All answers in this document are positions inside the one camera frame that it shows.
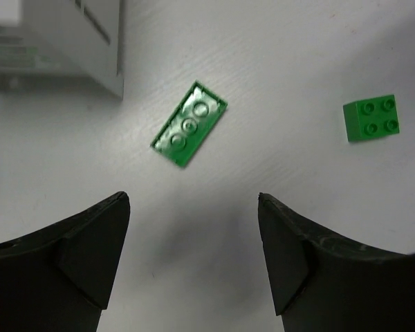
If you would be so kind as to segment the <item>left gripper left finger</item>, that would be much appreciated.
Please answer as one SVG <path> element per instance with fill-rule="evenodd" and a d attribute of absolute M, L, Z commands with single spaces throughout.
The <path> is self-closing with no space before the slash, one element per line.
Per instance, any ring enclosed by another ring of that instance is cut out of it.
<path fill-rule="evenodd" d="M 117 192 L 83 212 L 0 243 L 0 331 L 96 331 L 130 218 Z"/>

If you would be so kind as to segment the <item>green square lego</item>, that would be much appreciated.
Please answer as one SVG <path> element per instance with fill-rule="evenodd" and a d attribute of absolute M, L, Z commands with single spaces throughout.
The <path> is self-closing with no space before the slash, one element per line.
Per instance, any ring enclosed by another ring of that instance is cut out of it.
<path fill-rule="evenodd" d="M 400 133 L 394 95 L 357 100 L 343 106 L 347 139 L 360 142 Z"/>

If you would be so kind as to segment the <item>green long lego brick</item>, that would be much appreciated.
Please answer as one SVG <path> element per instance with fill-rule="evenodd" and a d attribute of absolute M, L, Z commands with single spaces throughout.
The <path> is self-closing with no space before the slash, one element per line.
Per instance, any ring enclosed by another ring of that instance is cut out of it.
<path fill-rule="evenodd" d="M 195 81 L 150 147 L 175 165 L 186 167 L 227 107 L 223 98 Z"/>

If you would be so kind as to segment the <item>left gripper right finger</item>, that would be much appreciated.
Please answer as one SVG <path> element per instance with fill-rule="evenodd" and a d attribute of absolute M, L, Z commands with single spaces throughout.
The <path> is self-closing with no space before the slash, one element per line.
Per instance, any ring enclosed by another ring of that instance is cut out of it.
<path fill-rule="evenodd" d="M 415 253 L 347 238 L 260 194 L 275 312 L 286 331 L 415 331 Z"/>

